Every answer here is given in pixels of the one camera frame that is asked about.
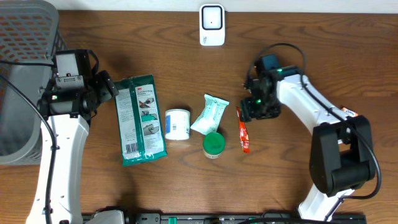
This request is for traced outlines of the red Nescafe stick sachet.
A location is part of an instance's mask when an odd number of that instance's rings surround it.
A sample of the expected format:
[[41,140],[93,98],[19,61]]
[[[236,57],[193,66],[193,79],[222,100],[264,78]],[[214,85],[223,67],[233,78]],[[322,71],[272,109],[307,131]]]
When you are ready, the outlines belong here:
[[243,149],[243,153],[250,153],[251,150],[249,148],[249,136],[246,129],[245,123],[241,120],[241,110],[239,107],[236,107],[238,123],[239,123],[239,138],[241,147]]

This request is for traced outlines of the teal wet wipes pack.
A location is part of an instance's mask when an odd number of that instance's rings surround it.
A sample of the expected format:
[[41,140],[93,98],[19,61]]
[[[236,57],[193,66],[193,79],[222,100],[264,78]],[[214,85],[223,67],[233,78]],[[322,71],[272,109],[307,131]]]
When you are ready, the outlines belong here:
[[222,115],[229,102],[208,94],[205,94],[204,98],[205,107],[190,128],[207,135],[218,130]]

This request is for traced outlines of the green lid small jar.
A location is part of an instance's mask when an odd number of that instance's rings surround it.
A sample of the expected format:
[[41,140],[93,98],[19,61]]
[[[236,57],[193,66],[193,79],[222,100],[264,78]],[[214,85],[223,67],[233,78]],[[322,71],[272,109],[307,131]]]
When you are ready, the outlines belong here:
[[217,132],[209,133],[203,140],[203,153],[209,159],[217,159],[225,149],[226,141]]

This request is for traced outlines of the green white instruction package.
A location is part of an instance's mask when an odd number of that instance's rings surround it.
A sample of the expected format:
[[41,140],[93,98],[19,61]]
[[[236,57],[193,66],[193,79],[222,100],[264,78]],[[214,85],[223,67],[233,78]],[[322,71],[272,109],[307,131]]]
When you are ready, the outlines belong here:
[[131,77],[115,85],[123,166],[167,156],[154,76]]

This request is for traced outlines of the white plastic bottle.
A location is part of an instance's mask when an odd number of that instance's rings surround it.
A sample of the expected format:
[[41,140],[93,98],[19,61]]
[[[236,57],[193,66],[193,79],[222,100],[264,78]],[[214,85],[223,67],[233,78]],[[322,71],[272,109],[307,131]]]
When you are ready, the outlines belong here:
[[174,141],[187,140],[190,137],[190,112],[172,109],[165,112],[165,138]]

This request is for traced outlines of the orange white small packet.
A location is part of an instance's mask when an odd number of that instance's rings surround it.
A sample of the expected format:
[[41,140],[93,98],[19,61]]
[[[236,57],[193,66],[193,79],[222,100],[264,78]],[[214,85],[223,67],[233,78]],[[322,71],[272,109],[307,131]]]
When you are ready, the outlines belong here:
[[357,117],[358,116],[358,114],[355,111],[350,110],[350,109],[348,109],[346,107],[342,107],[341,110],[343,112],[345,112],[346,114],[348,114],[350,117]]

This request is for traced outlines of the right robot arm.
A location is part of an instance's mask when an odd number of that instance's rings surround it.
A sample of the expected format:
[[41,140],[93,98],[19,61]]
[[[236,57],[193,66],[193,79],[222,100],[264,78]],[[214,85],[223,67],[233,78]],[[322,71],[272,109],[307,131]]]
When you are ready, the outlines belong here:
[[271,119],[287,106],[312,135],[310,176],[306,199],[298,206],[300,218],[330,222],[344,200],[379,176],[369,121],[335,107],[296,66],[257,67],[257,78],[244,84],[251,96],[241,102],[241,121]]

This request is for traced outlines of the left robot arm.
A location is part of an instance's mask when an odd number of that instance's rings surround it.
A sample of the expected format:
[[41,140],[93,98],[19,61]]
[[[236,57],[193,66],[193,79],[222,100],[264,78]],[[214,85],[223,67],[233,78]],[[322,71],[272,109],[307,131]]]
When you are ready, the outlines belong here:
[[42,155],[27,223],[83,223],[81,164],[92,113],[118,93],[105,70],[48,82],[39,100]]

